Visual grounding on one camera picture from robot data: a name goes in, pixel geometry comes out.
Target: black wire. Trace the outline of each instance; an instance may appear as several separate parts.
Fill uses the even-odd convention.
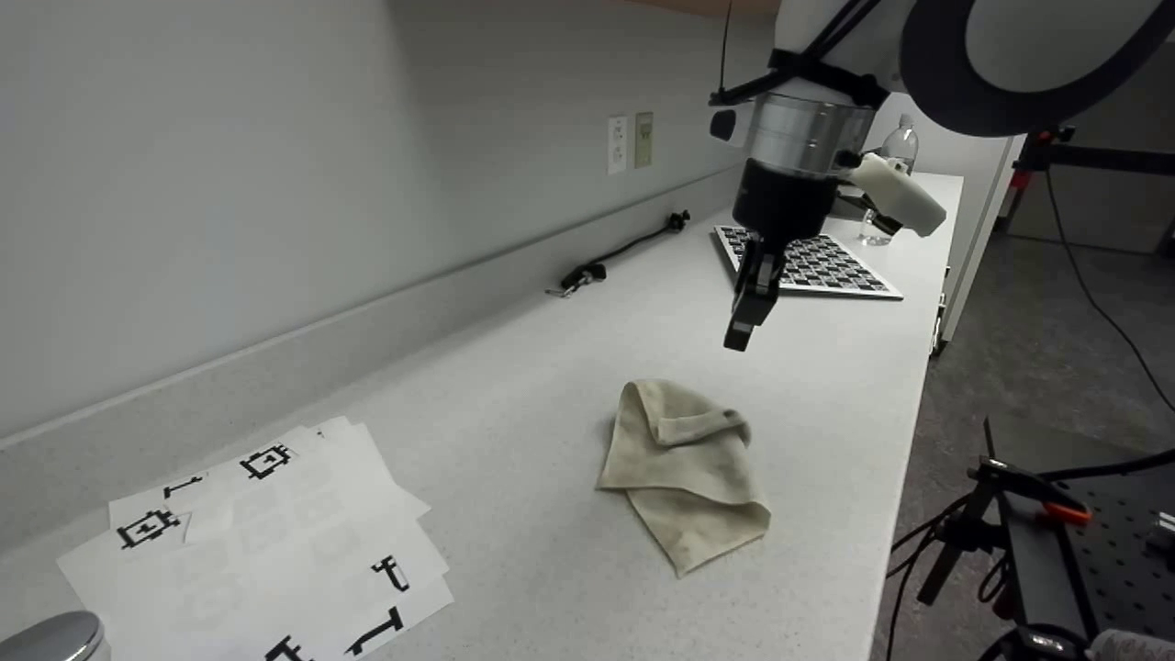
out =
[[[804,59],[823,59],[828,56],[868,12],[876,6],[876,0],[848,0],[834,20],[813,37],[813,42],[807,42]]]
[[[959,496],[938,512],[925,518],[917,527],[903,533],[889,550],[905,548],[917,533],[931,527],[936,520],[952,518],[970,496]]]
[[[1124,339],[1124,345],[1135,352],[1144,380],[1152,385],[1152,391],[1168,403],[1168,410],[1175,410],[1170,397],[1163,391],[1161,378],[1152,373],[1152,365],[1144,364],[1143,347],[1135,345],[1135,339],[1097,303],[1078,259],[1075,259],[1075,248],[1067,243],[1067,232],[1063,232],[1063,217],[1061,217],[1061,204],[1056,204],[1056,186],[1052,186],[1052,172],[1047,172],[1047,195],[1048,195],[1048,204],[1052,204],[1052,220],[1056,220],[1056,237],[1061,237],[1061,248],[1073,265],[1073,276],[1075,276],[1075,287],[1081,291],[1081,298],[1090,302],[1090,308]],[[1073,467],[1073,471],[1048,471],[1043,472],[1047,479],[1075,479],[1075,477],[1103,477],[1103,472],[1137,472],[1137,471],[1152,471],[1152,467],[1168,467],[1175,462],[1175,446],[1170,451],[1157,451],[1157,456],[1143,456],[1143,460],[1132,460],[1132,462],[1103,462],[1103,467]]]
[[[1152,385],[1152,391],[1168,403],[1168,410],[1175,410],[1175,399],[1163,391],[1161,378],[1152,373],[1152,365],[1144,364],[1143,347],[1135,345],[1135,339],[1097,303],[1078,259],[1075,259],[1075,248],[1067,243],[1067,232],[1063,232],[1063,217],[1061,217],[1061,204],[1056,204],[1056,186],[1052,186],[1052,172],[1043,172],[1047,177],[1047,190],[1048,190],[1048,204],[1052,204],[1052,217],[1056,217],[1056,233],[1061,233],[1061,246],[1063,246],[1063,257],[1073,265],[1073,276],[1081,291],[1081,298],[1090,302],[1090,308],[1127,340],[1127,347],[1135,352],[1144,380]]]
[[[616,246],[616,248],[609,248],[609,252],[598,252],[598,257],[576,265],[570,276],[556,277],[556,287],[553,287],[550,293],[570,298],[570,293],[576,293],[578,287],[591,287],[591,283],[607,277],[607,276],[609,276],[607,259],[616,259],[620,252],[629,252],[629,248],[636,248],[636,246],[642,246],[642,243],[653,243],[653,237],[662,237],[662,233],[678,233],[678,232],[687,232],[687,225],[691,225],[691,208],[669,212],[655,232],[636,233],[636,237],[629,237],[622,246]]]
[[[725,51],[730,51],[730,18],[733,18],[733,0],[725,0],[725,18],[723,18],[723,47],[720,47],[720,90],[725,90]]]
[[[903,614],[903,593],[905,593],[905,582],[914,577],[914,561],[922,556],[922,550],[931,544],[931,534],[925,533],[917,541],[917,550],[911,555],[911,565],[903,567],[903,580],[895,582],[895,597],[890,597],[890,614],[889,614],[889,634],[884,634],[884,661],[890,661],[890,641],[895,641],[895,621]]]

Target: white paper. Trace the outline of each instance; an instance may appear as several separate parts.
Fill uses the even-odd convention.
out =
[[[451,600],[427,504],[364,424],[290,430],[192,477],[110,504],[110,533],[58,556],[112,661],[263,661],[282,637],[330,661]]]
[[[167,544],[141,544],[141,555],[173,555],[176,544],[212,541],[233,527],[233,512],[279,504],[279,518],[298,526],[330,526],[341,511],[396,504],[405,518],[422,518],[428,506],[392,479],[364,424],[330,417],[321,424],[298,424],[272,444],[261,444],[231,462],[201,472],[178,472],[159,489],[110,504],[110,527],[133,526],[150,511],[178,518],[178,534]]]

